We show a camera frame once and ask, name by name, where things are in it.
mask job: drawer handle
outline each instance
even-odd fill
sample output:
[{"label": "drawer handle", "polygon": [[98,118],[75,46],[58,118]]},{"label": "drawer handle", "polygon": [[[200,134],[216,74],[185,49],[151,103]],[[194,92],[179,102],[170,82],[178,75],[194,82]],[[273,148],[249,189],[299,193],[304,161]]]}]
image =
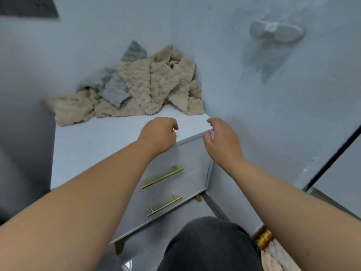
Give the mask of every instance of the drawer handle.
[{"label": "drawer handle", "polygon": [[175,203],[176,201],[178,201],[178,200],[180,200],[180,199],[182,198],[182,196],[177,197],[177,195],[175,195],[175,194],[173,194],[173,197],[174,197],[174,200],[173,200],[173,201],[167,203],[166,205],[163,205],[161,208],[159,208],[159,209],[157,209],[157,210],[155,210],[155,211],[153,210],[153,208],[151,208],[151,211],[152,211],[152,212],[148,214],[148,217],[150,217],[150,216],[153,215],[153,214],[156,214],[158,211],[160,211],[160,210],[162,210],[162,209],[165,209],[167,206]]},{"label": "drawer handle", "polygon": [[168,178],[168,177],[170,177],[170,176],[172,176],[172,175],[174,175],[174,174],[177,174],[178,172],[184,170],[183,167],[177,169],[176,166],[173,166],[172,168],[174,169],[174,171],[173,171],[172,173],[169,173],[169,174],[167,174],[167,175],[165,175],[165,176],[163,176],[163,177],[161,177],[161,178],[159,178],[159,179],[157,179],[157,180],[155,180],[155,181],[153,181],[153,182],[149,182],[148,179],[145,179],[144,181],[146,182],[146,185],[143,185],[143,186],[142,186],[142,190],[143,190],[144,188],[147,188],[147,187],[149,187],[149,186],[151,186],[151,185],[153,185],[153,184],[155,184],[155,183],[157,183],[157,182],[160,182],[161,180],[164,180],[164,179],[166,179],[166,178]]}]

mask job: gray floor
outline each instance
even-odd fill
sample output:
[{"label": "gray floor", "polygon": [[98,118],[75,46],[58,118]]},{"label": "gray floor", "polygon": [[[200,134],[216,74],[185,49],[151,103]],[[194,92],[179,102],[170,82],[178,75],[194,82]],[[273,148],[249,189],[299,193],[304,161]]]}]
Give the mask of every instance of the gray floor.
[{"label": "gray floor", "polygon": [[203,216],[215,215],[204,199],[191,199],[131,235],[121,255],[115,255],[111,245],[95,270],[121,271],[121,266],[131,261],[132,271],[155,271],[169,241],[187,222]]}]

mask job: drawer front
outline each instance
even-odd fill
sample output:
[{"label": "drawer front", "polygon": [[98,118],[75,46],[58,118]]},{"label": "drawer front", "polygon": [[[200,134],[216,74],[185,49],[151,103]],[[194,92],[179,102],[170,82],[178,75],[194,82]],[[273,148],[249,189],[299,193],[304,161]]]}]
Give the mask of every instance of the drawer front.
[{"label": "drawer front", "polygon": [[[138,183],[114,234],[113,241],[140,228],[204,190],[209,165],[210,157],[205,150],[202,138],[178,145],[154,159]],[[156,181],[169,174],[173,170],[172,166],[184,169],[142,189],[146,185],[145,178],[148,178],[149,182]]]}]

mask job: forearm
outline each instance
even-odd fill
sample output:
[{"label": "forearm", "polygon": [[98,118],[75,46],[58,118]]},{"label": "forearm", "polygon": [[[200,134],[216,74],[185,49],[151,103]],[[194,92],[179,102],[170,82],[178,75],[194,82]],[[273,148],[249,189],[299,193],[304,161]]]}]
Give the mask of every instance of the forearm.
[{"label": "forearm", "polygon": [[93,269],[155,157],[150,146],[130,144],[4,224],[2,270]]},{"label": "forearm", "polygon": [[302,270],[359,268],[359,221],[245,160],[226,171]]}]

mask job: person's left hand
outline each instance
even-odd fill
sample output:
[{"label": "person's left hand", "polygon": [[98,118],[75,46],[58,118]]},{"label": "person's left hand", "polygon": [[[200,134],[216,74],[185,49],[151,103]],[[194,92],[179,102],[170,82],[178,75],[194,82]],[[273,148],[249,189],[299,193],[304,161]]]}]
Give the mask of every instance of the person's left hand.
[{"label": "person's left hand", "polygon": [[169,150],[174,144],[178,130],[176,119],[157,117],[149,121],[140,132],[138,141],[147,141],[154,149],[156,156]]}]

